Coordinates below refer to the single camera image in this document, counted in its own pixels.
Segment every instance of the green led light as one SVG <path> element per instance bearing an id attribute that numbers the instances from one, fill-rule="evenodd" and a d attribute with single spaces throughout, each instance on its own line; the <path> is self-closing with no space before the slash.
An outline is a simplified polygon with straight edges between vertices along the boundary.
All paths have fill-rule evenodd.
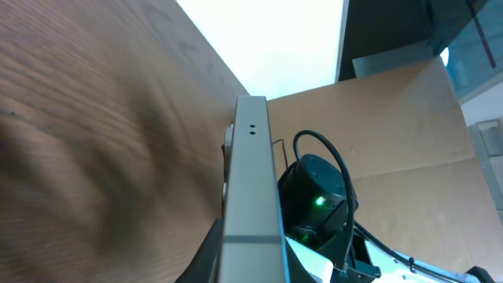
<path id="1" fill-rule="evenodd" d="M 324 197 L 319 197 L 316 199 L 316 205 L 318 206 L 323 205 L 326 201 L 327 199 L 325 199 Z"/>

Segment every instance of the black cable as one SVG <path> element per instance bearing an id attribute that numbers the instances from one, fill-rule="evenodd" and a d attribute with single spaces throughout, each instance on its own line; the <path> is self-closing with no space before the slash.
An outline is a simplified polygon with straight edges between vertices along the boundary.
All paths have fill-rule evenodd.
<path id="1" fill-rule="evenodd" d="M 390 249 L 389 247 L 387 247 L 381 241 L 377 240 L 377 238 L 375 238 L 369 231 L 367 231 L 362 225 L 360 225 L 360 223 L 354 222 L 354 226 L 356 227 L 356 229 L 358 229 L 363 234 L 363 236 L 367 240 L 369 240 L 369 241 L 373 242 L 374 244 L 376 244 L 377 247 L 379 247 L 380 249 L 382 249 L 389 256 L 395 258 L 396 260 L 398 260 L 399 262 L 405 264 L 406 266 L 409 266 L 412 272 L 414 270 L 418 270 L 418 271 L 420 271 L 420 272 L 422 272 L 422 273 L 424 273 L 426 275 L 429 275 L 429 276 L 432 276 L 432 277 L 435 277 L 435 278 L 438 278 L 438 279 L 441 279 L 441 280 L 444 280 L 444 281 L 447 280 L 447 281 L 452 281 L 452 282 L 460 282 L 460 283 L 463 282 L 463 281 L 460 281 L 458 279 L 446 276 L 444 274 L 440 274 L 440 273 L 435 272 L 433 270 L 429 270 L 426 267 L 414 264 L 414 258 L 413 257 L 409 257 L 408 259 L 406 259 L 403 256 L 399 255 L 397 252 L 395 252 L 392 249 Z"/>
<path id="2" fill-rule="evenodd" d="M 347 170 L 346 164 L 344 163 L 342 156 L 339 154 L 337 149 L 332 145 L 332 143 L 330 143 L 328 139 L 326 139 L 322 134 L 319 134 L 318 132 L 315 132 L 313 130 L 302 130 L 296 134 L 296 136 L 293 138 L 293 152 L 296 155 L 296 159 L 299 160 L 300 158 L 299 150 L 297 149 L 297 141 L 299 140 L 300 137 L 302 137 L 305 134 L 317 138 L 324 146 L 326 146 L 326 148 L 330 151 L 330 153 L 333 155 L 333 157 L 339 164 L 340 172 L 343 175 L 344 187 L 346 189 L 346 202 L 347 202 L 347 219 L 346 219 L 346 228 L 344 230 L 347 235 L 347 243 L 343 258 L 343 260 L 345 261 L 347 258 L 347 253 L 351 248 L 351 242 L 353 241 L 353 232 L 354 232 L 353 183 L 351 182 L 349 171 Z"/>
<path id="3" fill-rule="evenodd" d="M 286 170 L 288 168 L 288 159 L 286 158 L 285 140 L 283 138 L 280 138 L 277 141 L 273 142 L 273 145 L 277 144 L 278 142 L 281 142 L 281 148 L 283 149 L 283 157 L 285 158 L 285 170 Z"/>

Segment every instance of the white ceiling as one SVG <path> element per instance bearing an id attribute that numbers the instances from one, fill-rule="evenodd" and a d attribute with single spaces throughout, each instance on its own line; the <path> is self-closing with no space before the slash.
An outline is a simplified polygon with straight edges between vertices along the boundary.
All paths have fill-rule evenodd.
<path id="1" fill-rule="evenodd" d="M 251 95 L 335 82 L 343 0 L 178 0 Z"/>

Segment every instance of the white robotic part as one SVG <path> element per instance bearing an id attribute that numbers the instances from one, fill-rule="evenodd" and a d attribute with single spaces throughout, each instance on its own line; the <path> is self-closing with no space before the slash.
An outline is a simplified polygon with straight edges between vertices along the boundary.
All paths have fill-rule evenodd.
<path id="1" fill-rule="evenodd" d="M 367 252 L 369 253 L 369 258 L 371 264 L 374 266 L 378 266 L 380 268 L 381 277 L 377 278 L 373 282 L 380 283 L 392 283 L 392 282 L 400 282 L 400 283 L 409 283 L 409 282 L 420 282 L 420 283 L 432 283 L 432 282 L 450 282 L 450 281 L 439 281 L 436 278 L 428 276 L 420 271 L 411 272 L 410 268 L 403 263 L 400 263 L 398 260 L 389 256 L 386 252 L 381 250 L 371 241 L 365 241 L 365 246 L 367 247 Z M 408 258 L 407 255 L 403 255 L 400 252 L 397 252 L 399 255 L 404 258 Z M 434 270 L 438 273 L 445 274 L 446 276 L 451 276 L 456 278 L 459 281 L 466 283 L 480 283 L 479 279 L 471 274 L 458 274 L 454 272 L 450 272 L 447 270 L 440 269 L 436 266 L 432 266 L 427 263 L 422 263 L 419 260 L 414 261 L 415 265 L 427 267 L 429 270 Z"/>
<path id="2" fill-rule="evenodd" d="M 286 240 L 297 255 L 300 263 L 309 275 L 319 283 L 330 283 L 333 272 L 333 263 L 323 255 L 318 254 L 312 249 L 300 244 L 299 242 L 286 237 Z"/>

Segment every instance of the gray frame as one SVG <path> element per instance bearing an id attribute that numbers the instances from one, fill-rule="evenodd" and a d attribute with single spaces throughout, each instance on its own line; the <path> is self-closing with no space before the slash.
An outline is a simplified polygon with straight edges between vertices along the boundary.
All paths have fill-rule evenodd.
<path id="1" fill-rule="evenodd" d="M 266 99 L 238 97 L 218 282 L 289 282 L 270 137 Z"/>

